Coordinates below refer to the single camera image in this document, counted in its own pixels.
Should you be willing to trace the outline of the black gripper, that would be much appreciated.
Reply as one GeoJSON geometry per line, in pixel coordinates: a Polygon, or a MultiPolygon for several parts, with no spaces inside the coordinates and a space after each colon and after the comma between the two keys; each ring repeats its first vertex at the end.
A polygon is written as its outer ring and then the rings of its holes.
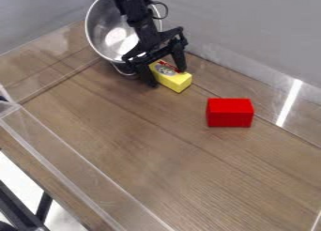
{"type": "Polygon", "coordinates": [[[178,26],[159,32],[151,17],[139,20],[127,19],[127,24],[138,36],[138,43],[123,55],[122,60],[130,69],[135,70],[142,82],[157,87],[158,82],[151,73],[150,63],[166,55],[171,55],[175,67],[187,69],[185,47],[189,42],[183,35],[183,27],[178,26]]]}

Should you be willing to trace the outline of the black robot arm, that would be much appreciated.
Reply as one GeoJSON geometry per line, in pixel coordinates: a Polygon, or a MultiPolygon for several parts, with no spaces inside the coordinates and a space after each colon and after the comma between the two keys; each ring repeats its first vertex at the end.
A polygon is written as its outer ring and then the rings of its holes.
{"type": "Polygon", "coordinates": [[[181,71],[187,69],[185,48],[189,41],[183,34],[183,27],[178,26],[165,32],[157,29],[155,20],[162,20],[153,14],[151,5],[167,5],[153,0],[112,0],[120,15],[126,17],[128,26],[138,36],[138,43],[122,56],[140,80],[151,87],[158,83],[151,73],[150,64],[162,57],[171,55],[175,67],[181,71]]]}

